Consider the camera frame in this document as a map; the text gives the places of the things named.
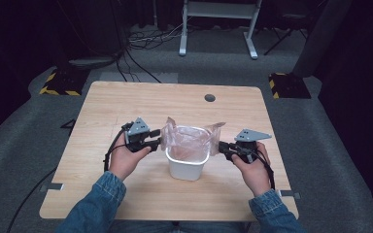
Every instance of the denim jacket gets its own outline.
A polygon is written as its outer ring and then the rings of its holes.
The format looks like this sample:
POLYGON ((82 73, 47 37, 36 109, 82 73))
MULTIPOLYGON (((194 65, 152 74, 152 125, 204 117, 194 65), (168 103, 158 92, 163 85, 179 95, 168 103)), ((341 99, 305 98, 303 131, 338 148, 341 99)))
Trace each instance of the denim jacket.
MULTIPOLYGON (((71 210, 56 232, 108 232, 126 187, 107 171, 92 191, 71 210)), ((274 190, 249 201, 261 232, 305 232, 274 190)))

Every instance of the black wire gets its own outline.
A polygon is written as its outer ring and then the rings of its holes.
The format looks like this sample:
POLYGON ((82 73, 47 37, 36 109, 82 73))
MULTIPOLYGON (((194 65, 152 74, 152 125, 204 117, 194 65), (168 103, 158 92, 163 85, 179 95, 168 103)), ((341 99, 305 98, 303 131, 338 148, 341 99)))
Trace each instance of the black wire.
POLYGON ((125 46, 123 46, 122 43, 120 42, 120 36, 119 36, 118 26, 117 26, 117 16, 116 16, 116 14, 115 14, 115 7, 114 7, 114 5, 113 5, 113 3, 112 3, 112 0, 110 0, 110 6, 111 6, 112 15, 113 15, 113 17, 114 17, 114 26, 115 26, 115 32, 117 33, 117 38, 118 38, 119 47, 120 47, 121 50, 123 50, 123 48, 124 48, 125 46))
POLYGON ((135 50, 151 50, 151 49, 161 46, 165 42, 169 42, 173 40, 175 37, 180 35, 180 32, 181 32, 181 29, 178 29, 175 31, 171 30, 171 31, 163 32, 160 35, 156 35, 154 37, 150 36, 146 38, 136 39, 134 41, 130 41, 131 42, 130 46, 132 49, 135 49, 135 50), (169 37, 169 35, 172 34, 173 32, 176 32, 176 34, 171 36, 170 39, 165 39, 166 37, 169 37), (135 43, 141 43, 141 42, 144 42, 145 44, 143 46, 134 45, 135 43), (157 43, 157 45, 149 47, 149 45, 152 45, 153 43, 157 43))
POLYGON ((118 68, 118 71, 120 72, 120 74, 122 75, 123 79, 127 82, 125 75, 122 73, 122 71, 119 68, 119 61, 118 60, 117 60, 117 68, 118 68))
POLYGON ((134 76, 131 73, 131 67, 129 66, 128 62, 126 61, 125 53, 123 54, 123 60, 125 61, 126 65, 128 66, 128 74, 131 76, 132 81, 135 82, 134 76))
POLYGON ((11 223, 8 226, 7 233, 11 232, 11 228, 14 225, 15 219, 17 218, 17 215, 20 212, 20 209, 22 209, 25 202, 28 200, 28 198, 32 195, 32 193, 35 191, 35 189, 41 184, 50 174, 52 174, 54 171, 56 171, 56 168, 53 168, 49 173, 47 173, 36 185, 32 188, 32 190, 28 193, 28 195, 23 199, 22 203, 17 208, 17 211, 15 212, 15 215, 12 217, 11 223))
POLYGON ((122 144, 122 145, 119 145, 119 146, 116 146, 114 148, 111 149, 111 152, 113 152, 115 149, 118 149, 118 148, 121 148, 121 147, 125 147, 127 146, 127 144, 122 144))
POLYGON ((162 32, 160 35, 154 35, 154 33, 156 32, 157 30, 155 30, 153 33, 151 33, 150 35, 148 36, 142 36, 142 37, 137 37, 133 40, 131 40, 132 38, 132 35, 129 36, 129 42, 130 43, 141 43, 141 42, 149 42, 149 41, 153 41, 155 40, 156 38, 159 38, 161 37, 162 35, 164 35, 165 33, 162 32))
POLYGON ((254 153, 254 155, 263 163, 265 170, 268 173, 269 181, 271 182, 271 188, 275 190, 274 171, 268 164, 265 155, 259 150, 256 153, 254 153))
POLYGON ((138 62, 136 62, 134 60, 134 58, 131 56, 131 54, 129 53, 128 49, 125 48, 126 52, 128 53, 129 57, 131 58, 131 60, 139 67, 141 68, 142 70, 144 70, 145 72, 147 72, 150 76, 152 76, 158 83, 162 83, 157 77, 155 77, 153 74, 151 74, 149 71, 147 71, 146 69, 144 69, 144 67, 142 67, 140 64, 138 64, 138 62))
POLYGON ((140 41, 140 40, 148 40, 148 39, 151 39, 151 37, 153 36, 153 34, 155 34, 155 32, 157 32, 158 30, 154 30, 152 31, 152 33, 148 36, 145 36, 144 32, 147 32, 147 31, 141 31, 141 32, 133 32, 131 33, 131 35, 129 35, 129 41, 132 43, 132 42, 136 42, 137 40, 140 41))
POLYGON ((115 149, 114 145, 117 142, 119 136, 125 131, 124 127, 119 131, 113 142, 111 143, 110 147, 108 148, 107 153, 105 153, 105 160, 104 160, 104 172, 108 171, 109 169, 109 160, 111 157, 111 152, 115 149))
MULTIPOLYGON (((120 45, 120 47, 121 48, 125 48, 125 50, 126 50, 126 52, 128 53, 128 55, 131 57, 131 59, 135 62, 135 64, 137 64, 140 68, 141 68, 141 66, 132 58, 132 56, 129 54, 129 52, 128 52, 128 49, 126 48, 126 47, 123 47, 122 46, 122 44, 121 44, 121 42, 120 42, 120 36, 119 36, 119 32, 118 32, 118 26, 117 26, 117 16, 116 16, 116 14, 115 14, 115 10, 114 10, 114 6, 113 6, 113 4, 112 4, 112 0, 110 0, 110 5, 111 5, 111 8, 112 8, 112 14, 113 14, 113 16, 114 16, 114 25, 115 25, 115 31, 116 31, 116 33, 117 33, 117 36, 118 36, 118 41, 119 41, 119 45, 120 45)), ((144 71, 146 71, 148 74, 150 74, 151 76, 153 76, 159 83, 161 83, 161 81, 159 81, 153 74, 151 74, 150 72, 148 72, 147 70, 145 70, 144 68, 141 68, 141 69, 143 69, 144 71)))
POLYGON ((136 79, 138 80, 139 83, 141 83, 141 80, 139 79, 139 77, 136 74, 132 74, 132 75, 136 77, 136 79))

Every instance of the clear plastic bag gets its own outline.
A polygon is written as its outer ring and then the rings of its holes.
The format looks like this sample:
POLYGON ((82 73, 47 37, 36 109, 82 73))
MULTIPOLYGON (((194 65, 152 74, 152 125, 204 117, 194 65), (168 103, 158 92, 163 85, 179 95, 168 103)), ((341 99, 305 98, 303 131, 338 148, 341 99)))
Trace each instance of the clear plastic bag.
POLYGON ((201 162, 208 154, 219 153, 220 128, 224 122, 200 127, 176 125, 168 117, 161 130, 161 149, 170 149, 173 159, 186 162, 201 162))

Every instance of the white plastic bin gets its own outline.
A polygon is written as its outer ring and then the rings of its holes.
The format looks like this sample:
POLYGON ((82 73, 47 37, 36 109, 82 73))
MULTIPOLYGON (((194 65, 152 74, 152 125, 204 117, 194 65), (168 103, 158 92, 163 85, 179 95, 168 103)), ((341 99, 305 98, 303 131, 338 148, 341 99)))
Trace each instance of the white plastic bin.
POLYGON ((196 181, 201 177, 202 169, 205 163, 208 161, 210 154, 204 157, 204 160, 200 162, 186 162, 181 160, 176 160, 171 157, 171 149, 167 148, 165 150, 166 157, 169 161, 169 173, 175 179, 185 180, 185 181, 196 181))

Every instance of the wooden table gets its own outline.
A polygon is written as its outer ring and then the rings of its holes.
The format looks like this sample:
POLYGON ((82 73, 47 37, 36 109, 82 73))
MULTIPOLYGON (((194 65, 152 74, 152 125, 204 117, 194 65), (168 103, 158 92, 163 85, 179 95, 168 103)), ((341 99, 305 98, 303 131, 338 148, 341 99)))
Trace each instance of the wooden table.
MULTIPOLYGON (((120 127, 137 117, 161 129, 168 117, 178 125, 226 122, 220 139, 234 143, 243 129, 271 134, 263 140, 275 172, 277 189, 290 190, 287 173, 265 108, 256 87, 95 82, 90 87, 75 128, 53 177, 62 190, 48 190, 40 215, 66 218, 103 174, 103 159, 120 127), (214 102, 204 99, 216 97, 214 102)), ((164 151, 158 148, 125 180, 127 187, 119 219, 255 220, 248 205, 253 198, 240 171, 223 154, 211 156, 196 182, 173 179, 164 151)), ((298 216, 293 197, 282 197, 298 216)))

